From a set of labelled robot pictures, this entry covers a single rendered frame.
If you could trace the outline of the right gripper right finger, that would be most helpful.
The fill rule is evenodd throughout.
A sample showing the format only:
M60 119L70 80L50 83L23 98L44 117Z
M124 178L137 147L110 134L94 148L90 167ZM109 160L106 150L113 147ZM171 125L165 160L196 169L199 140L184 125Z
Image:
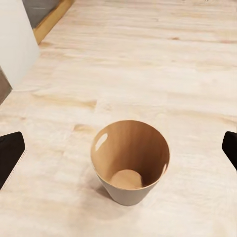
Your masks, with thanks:
M230 131L225 133L222 150L237 170L237 133Z

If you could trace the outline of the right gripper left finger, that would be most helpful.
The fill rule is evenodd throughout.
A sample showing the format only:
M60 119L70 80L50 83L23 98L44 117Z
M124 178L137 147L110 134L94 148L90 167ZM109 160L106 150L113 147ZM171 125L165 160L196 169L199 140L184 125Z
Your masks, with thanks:
M20 131L0 137L0 190L25 151Z

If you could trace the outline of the trash can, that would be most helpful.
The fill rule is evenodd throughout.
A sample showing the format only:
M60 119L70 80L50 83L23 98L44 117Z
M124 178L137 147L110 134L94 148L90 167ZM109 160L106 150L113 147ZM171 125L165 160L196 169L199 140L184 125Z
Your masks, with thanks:
M96 150L99 139L107 139ZM164 177L170 164L167 140L152 125L132 119L103 127L90 146L91 164L111 198L132 206Z

